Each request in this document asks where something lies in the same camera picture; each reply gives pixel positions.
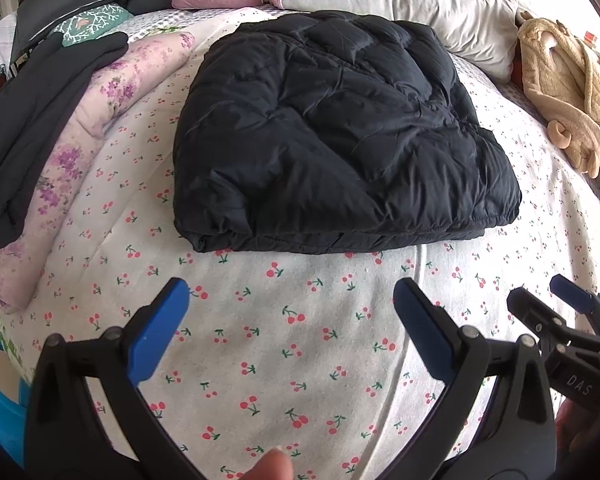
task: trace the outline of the folded jacket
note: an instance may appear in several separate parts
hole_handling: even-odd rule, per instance
[[[22,233],[38,177],[91,80],[128,49],[126,34],[62,46],[52,34],[0,90],[0,248]]]
[[[212,45],[174,142],[197,251],[381,251],[473,238],[521,193],[430,27],[320,11]]]

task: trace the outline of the black quilted fabric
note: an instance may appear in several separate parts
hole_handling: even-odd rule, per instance
[[[212,45],[174,146],[197,251],[380,251],[518,215],[507,156],[431,28],[320,11]]]

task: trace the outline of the bed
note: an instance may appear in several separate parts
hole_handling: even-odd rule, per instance
[[[474,240],[377,253],[194,252],[174,228],[172,205],[173,137],[190,82],[213,42],[240,23],[282,12],[164,10],[111,31],[130,41],[189,32],[196,46],[181,68],[107,126],[32,301],[13,314],[0,305],[0,338],[31,381],[49,334],[99,336],[124,325],[171,276],[181,277],[190,287],[189,312],[141,385],[181,451],[208,478],[239,478],[273,446],[292,457],[298,480],[374,478],[442,391],[397,322],[394,283],[412,277],[458,325],[474,325],[486,337],[514,340],[526,332],[506,310],[517,286],[578,324],[548,283],[561,273],[600,293],[600,200],[538,118],[452,55],[480,124],[493,131],[520,184],[513,224]],[[451,455],[470,443],[490,386],[485,380]],[[91,390],[113,445],[132,456],[99,384]],[[556,407],[559,400],[554,394]]]

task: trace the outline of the hand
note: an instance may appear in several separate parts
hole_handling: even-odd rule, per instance
[[[247,471],[242,480],[293,480],[291,459],[279,449],[271,449]]]
[[[558,449],[571,453],[581,446],[589,437],[592,423],[591,413],[566,399],[555,417]]]

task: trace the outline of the screw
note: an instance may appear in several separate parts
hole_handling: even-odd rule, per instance
[[[480,335],[480,332],[475,326],[465,325],[462,327],[462,334],[469,339],[475,339]]]
[[[52,334],[46,338],[46,344],[48,346],[58,346],[62,341],[62,336],[60,334]]]
[[[528,348],[533,348],[536,344],[536,340],[533,339],[529,334],[520,336],[520,342]]]
[[[104,331],[102,336],[104,339],[108,339],[109,341],[115,341],[122,336],[122,329],[119,326],[110,326]]]

